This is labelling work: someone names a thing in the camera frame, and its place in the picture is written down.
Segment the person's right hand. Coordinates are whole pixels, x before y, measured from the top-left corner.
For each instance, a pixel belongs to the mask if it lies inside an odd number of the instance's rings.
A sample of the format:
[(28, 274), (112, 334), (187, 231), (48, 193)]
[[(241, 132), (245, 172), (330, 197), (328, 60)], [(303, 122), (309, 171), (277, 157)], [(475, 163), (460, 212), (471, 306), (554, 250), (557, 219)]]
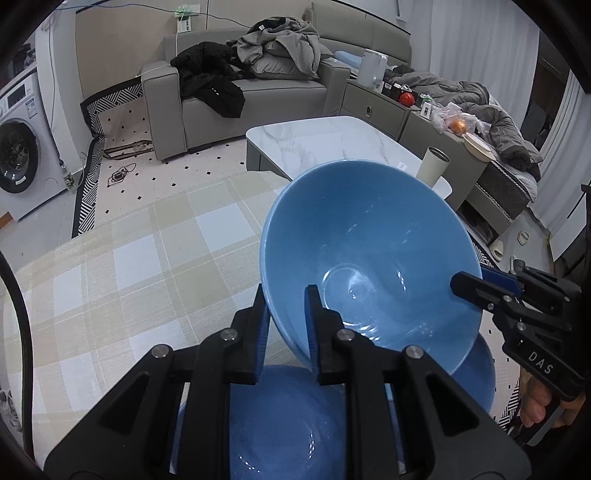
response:
[[(564, 409), (562, 415), (554, 423), (554, 428), (570, 426), (578, 416), (586, 397), (581, 395), (572, 402), (561, 402)], [(545, 416), (547, 407), (552, 401), (551, 391), (538, 379), (531, 377), (526, 385), (525, 394), (522, 397), (520, 407), (520, 418), (526, 428), (541, 423)]]

